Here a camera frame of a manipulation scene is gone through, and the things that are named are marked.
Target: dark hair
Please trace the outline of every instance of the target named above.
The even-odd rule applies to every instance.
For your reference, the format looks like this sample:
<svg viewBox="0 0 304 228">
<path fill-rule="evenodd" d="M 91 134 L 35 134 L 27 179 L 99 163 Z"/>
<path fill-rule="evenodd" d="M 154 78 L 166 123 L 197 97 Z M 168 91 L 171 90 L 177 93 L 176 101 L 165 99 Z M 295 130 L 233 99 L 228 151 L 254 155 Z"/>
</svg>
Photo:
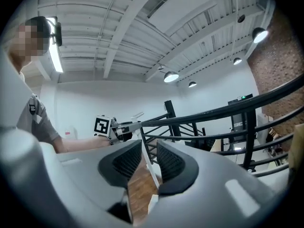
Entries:
<svg viewBox="0 0 304 228">
<path fill-rule="evenodd" d="M 24 23 L 25 25 L 37 26 L 37 32 L 42 32 L 43 38 L 50 38 L 51 26 L 49 25 L 47 19 L 43 16 L 33 17 Z"/>
<path fill-rule="evenodd" d="M 43 38 L 43 54 L 47 53 L 49 48 L 49 38 L 51 35 L 51 26 L 43 16 L 33 17 L 25 21 L 26 26 L 36 26 L 39 38 Z"/>
</svg>

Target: white wall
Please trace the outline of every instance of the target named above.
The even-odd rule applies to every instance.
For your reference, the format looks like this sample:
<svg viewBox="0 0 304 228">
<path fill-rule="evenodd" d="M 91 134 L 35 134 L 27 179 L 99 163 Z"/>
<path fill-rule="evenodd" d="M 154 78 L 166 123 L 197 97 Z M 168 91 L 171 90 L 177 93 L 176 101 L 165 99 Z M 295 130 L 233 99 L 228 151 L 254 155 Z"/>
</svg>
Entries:
<svg viewBox="0 0 304 228">
<path fill-rule="evenodd" d="M 233 65 L 217 63 L 193 75 L 198 83 L 188 88 L 189 80 L 183 80 L 179 87 L 173 85 L 148 84 L 122 81 L 84 81 L 60 83 L 56 86 L 54 109 L 47 104 L 47 111 L 54 112 L 56 129 L 61 135 L 73 126 L 79 138 L 92 136 L 95 116 L 115 116 L 119 122 L 129 121 L 131 116 L 145 112 L 141 121 L 164 114 L 163 103 L 172 100 L 176 116 L 187 116 L 228 105 L 228 101 L 239 96 L 258 95 L 257 87 L 246 61 Z M 38 95 L 37 79 L 27 82 L 33 85 Z M 205 127 L 206 134 L 228 133 L 231 118 L 198 123 Z"/>
<path fill-rule="evenodd" d="M 182 115 L 181 97 L 175 86 L 112 81 L 58 84 L 56 129 L 64 136 L 71 125 L 76 129 L 78 139 L 91 137 L 98 114 L 115 116 L 118 122 L 126 122 L 131 116 L 144 112 L 140 118 L 144 121 L 166 113 L 163 103 L 167 100 L 172 100 L 176 114 Z"/>
<path fill-rule="evenodd" d="M 198 84 L 188 88 L 189 79 Z M 239 96 L 258 95 L 257 85 L 247 61 L 238 65 L 215 64 L 188 79 L 179 85 L 182 96 L 187 101 L 188 108 L 184 115 L 196 114 L 228 105 L 228 101 Z M 219 134 L 230 132 L 231 117 L 198 123 L 198 128 L 205 127 L 206 134 Z"/>
</svg>

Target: white panel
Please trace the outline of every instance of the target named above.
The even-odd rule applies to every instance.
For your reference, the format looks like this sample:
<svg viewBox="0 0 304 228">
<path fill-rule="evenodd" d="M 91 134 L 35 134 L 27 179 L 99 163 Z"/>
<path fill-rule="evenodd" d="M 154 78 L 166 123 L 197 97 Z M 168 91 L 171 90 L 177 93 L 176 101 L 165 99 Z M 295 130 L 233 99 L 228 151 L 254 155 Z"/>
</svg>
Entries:
<svg viewBox="0 0 304 228">
<path fill-rule="evenodd" d="M 225 187 L 244 216 L 249 217 L 260 209 L 260 205 L 246 192 L 236 179 L 227 181 Z"/>
<path fill-rule="evenodd" d="M 210 0 L 168 0 L 149 19 L 161 32 L 170 29 L 188 13 Z"/>
</svg>

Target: black railing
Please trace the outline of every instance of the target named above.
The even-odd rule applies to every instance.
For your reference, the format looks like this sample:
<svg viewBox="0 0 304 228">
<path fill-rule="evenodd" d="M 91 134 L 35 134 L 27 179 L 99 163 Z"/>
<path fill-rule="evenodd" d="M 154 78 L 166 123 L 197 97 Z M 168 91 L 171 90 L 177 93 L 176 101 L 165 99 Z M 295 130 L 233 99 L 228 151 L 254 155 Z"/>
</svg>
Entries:
<svg viewBox="0 0 304 228">
<path fill-rule="evenodd" d="M 304 74 L 300 75 L 299 77 L 289 81 L 288 83 L 273 89 L 265 94 L 247 99 L 242 100 L 239 103 L 224 106 L 221 108 L 217 108 L 214 110 L 202 112 L 200 114 L 194 114 L 190 116 L 184 116 L 184 117 L 175 117 L 175 113 L 173 110 L 173 107 L 167 107 L 170 108 L 173 113 L 168 112 L 167 114 L 164 114 L 162 116 L 153 118 L 149 121 L 142 122 L 142 127 L 157 127 L 153 130 L 148 131 L 147 133 L 144 133 L 142 130 L 142 138 L 146 145 L 148 143 L 148 140 L 155 140 L 155 139 L 166 139 L 166 140 L 172 140 L 172 141 L 178 141 L 178 140 L 192 140 L 195 141 L 198 144 L 198 140 L 216 140 L 216 139 L 225 139 L 225 138 L 231 138 L 231 137 L 237 137 L 237 136 L 244 136 L 246 135 L 247 141 L 246 141 L 246 148 L 241 150 L 234 150 L 234 151 L 220 151 L 216 152 L 221 155 L 235 155 L 235 154 L 245 154 L 244 162 L 241 164 L 245 169 L 250 169 L 252 167 L 262 165 L 265 163 L 270 163 L 273 161 L 277 161 L 279 159 L 286 158 L 287 153 L 280 154 L 276 157 L 268 158 L 262 161 L 251 161 L 252 153 L 254 151 L 259 151 L 263 149 L 270 148 L 272 146 L 281 144 L 287 140 L 292 139 L 293 134 L 288 134 L 286 136 L 283 136 L 277 140 L 274 140 L 272 142 L 268 142 L 265 144 L 261 144 L 259 146 L 254 146 L 254 138 L 255 133 L 269 129 L 270 127 L 276 126 L 278 124 L 281 124 L 292 117 L 298 115 L 304 110 L 304 106 L 299 107 L 298 109 L 286 114 L 285 116 L 282 116 L 272 122 L 266 123 L 261 126 L 256 125 L 256 118 L 255 118 L 255 109 L 262 107 L 264 105 L 270 104 L 276 100 L 279 100 L 292 92 L 296 91 L 300 87 L 304 86 Z M 240 113 L 244 113 L 247 118 L 247 124 L 246 129 L 238 132 L 232 132 L 232 133 L 224 133 L 224 134 L 217 134 L 217 135 L 207 135 L 203 134 L 203 132 L 199 131 L 197 129 L 196 123 L 198 122 L 206 122 L 210 120 L 216 120 L 220 118 L 229 117 L 232 115 L 237 115 Z M 162 135 L 152 135 L 150 134 L 154 130 L 159 129 L 162 126 L 168 126 L 170 131 L 170 136 L 162 136 Z"/>
</svg>

